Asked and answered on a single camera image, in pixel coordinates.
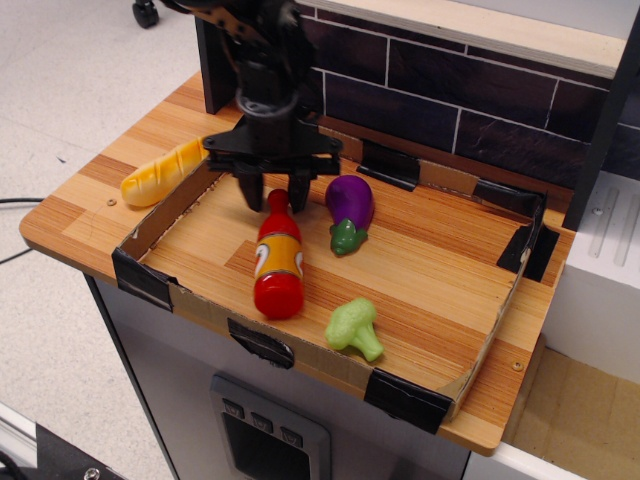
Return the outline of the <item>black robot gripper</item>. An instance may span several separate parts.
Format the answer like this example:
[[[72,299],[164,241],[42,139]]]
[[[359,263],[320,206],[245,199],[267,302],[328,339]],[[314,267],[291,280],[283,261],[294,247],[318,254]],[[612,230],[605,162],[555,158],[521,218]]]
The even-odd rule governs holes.
[[[304,210],[311,181],[340,173],[342,143],[323,135],[297,117],[299,92],[261,97],[242,89],[235,94],[242,117],[227,132],[203,140],[210,167],[236,176],[247,206],[263,208],[262,173],[289,174],[288,197],[293,213]]]

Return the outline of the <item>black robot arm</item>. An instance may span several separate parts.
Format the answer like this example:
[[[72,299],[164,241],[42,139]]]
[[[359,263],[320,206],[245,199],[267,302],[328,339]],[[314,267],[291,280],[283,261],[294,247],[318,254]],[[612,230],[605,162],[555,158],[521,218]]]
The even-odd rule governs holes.
[[[314,63],[315,48],[294,1],[170,1],[217,32],[237,79],[242,114],[233,130],[207,137],[212,171],[237,178],[249,208],[262,208],[264,177],[288,178],[294,212],[302,211],[310,185],[340,172],[340,141],[321,134],[304,117],[300,88]]]

